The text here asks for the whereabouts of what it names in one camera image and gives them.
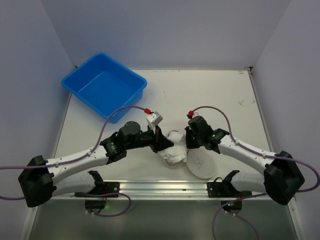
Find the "white bra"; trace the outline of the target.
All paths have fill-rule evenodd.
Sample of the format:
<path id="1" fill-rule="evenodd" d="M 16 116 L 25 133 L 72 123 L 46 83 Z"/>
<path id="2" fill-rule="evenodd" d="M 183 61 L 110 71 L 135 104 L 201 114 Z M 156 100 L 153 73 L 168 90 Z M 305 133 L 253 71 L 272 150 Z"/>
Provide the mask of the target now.
<path id="1" fill-rule="evenodd" d="M 168 133 L 167 139 L 173 142 L 173 146 L 159 152 L 160 156 L 170 165 L 187 162 L 186 136 L 177 130 Z"/>

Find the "round beige mesh laundry bag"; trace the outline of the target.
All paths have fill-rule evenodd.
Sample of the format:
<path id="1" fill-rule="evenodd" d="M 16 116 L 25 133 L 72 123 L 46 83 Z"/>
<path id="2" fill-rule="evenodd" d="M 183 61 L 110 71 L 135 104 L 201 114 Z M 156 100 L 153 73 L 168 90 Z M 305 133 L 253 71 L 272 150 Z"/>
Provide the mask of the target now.
<path id="1" fill-rule="evenodd" d="M 185 166 L 189 172 L 200 180 L 209 180 L 215 175 L 216 164 L 213 158 L 200 148 L 188 149 L 185 163 L 175 165 Z"/>

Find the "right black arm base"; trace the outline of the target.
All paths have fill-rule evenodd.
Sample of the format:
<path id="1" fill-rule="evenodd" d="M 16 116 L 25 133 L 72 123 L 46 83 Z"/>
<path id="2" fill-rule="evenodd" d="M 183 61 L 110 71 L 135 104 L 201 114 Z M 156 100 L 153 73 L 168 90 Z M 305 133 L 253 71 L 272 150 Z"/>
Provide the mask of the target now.
<path id="1" fill-rule="evenodd" d="M 213 181 L 206 183 L 207 195 L 209 198 L 242 198 L 251 196 L 251 191 L 238 191 L 232 184 L 231 180 L 240 171 L 233 170 L 225 178 L 217 177 Z M 242 210 L 242 201 L 228 203 L 223 209 L 232 214 L 238 214 Z"/>

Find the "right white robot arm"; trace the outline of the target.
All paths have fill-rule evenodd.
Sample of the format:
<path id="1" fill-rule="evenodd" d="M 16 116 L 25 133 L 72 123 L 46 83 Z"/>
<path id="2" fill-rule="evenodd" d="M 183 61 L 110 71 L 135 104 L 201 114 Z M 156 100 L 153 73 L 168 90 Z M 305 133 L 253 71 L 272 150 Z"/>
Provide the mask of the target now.
<path id="1" fill-rule="evenodd" d="M 204 147 L 255 170 L 255 173 L 232 170 L 221 182 L 210 183 L 211 197 L 237 197 L 242 192 L 256 192 L 287 205 L 305 182 L 292 156 L 285 151 L 274 153 L 253 147 L 233 138 L 226 130 L 212 129 L 202 116 L 190 119 L 185 131 L 188 149 Z"/>

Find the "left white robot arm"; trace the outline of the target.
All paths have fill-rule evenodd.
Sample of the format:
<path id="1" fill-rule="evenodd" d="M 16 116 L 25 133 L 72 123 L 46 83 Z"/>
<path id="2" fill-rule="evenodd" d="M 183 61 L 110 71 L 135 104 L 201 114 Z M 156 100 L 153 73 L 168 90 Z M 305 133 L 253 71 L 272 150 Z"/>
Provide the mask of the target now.
<path id="1" fill-rule="evenodd" d="M 18 182 L 30 208 L 69 193 L 77 197 L 101 197 L 108 191 L 95 167 L 125 158 L 128 150 L 149 147 L 158 153 L 172 146 L 174 143 L 162 134 L 159 126 L 142 131 L 137 122 L 129 121 L 93 148 L 62 158 L 33 157 Z"/>

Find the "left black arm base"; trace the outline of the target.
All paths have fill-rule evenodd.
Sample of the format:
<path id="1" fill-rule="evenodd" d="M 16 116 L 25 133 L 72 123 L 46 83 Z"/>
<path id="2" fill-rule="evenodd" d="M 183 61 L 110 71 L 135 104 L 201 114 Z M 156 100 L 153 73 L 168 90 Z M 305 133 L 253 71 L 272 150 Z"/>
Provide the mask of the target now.
<path id="1" fill-rule="evenodd" d="M 88 192 L 90 195 L 103 195 L 116 193 L 111 198 L 117 198 L 120 190 L 120 183 L 117 181 L 105 182 L 96 170 L 88 172 L 94 180 L 94 188 Z M 102 200 L 85 200 L 84 207 L 89 213 L 99 214 L 102 209 L 107 205 L 107 198 L 103 197 Z"/>

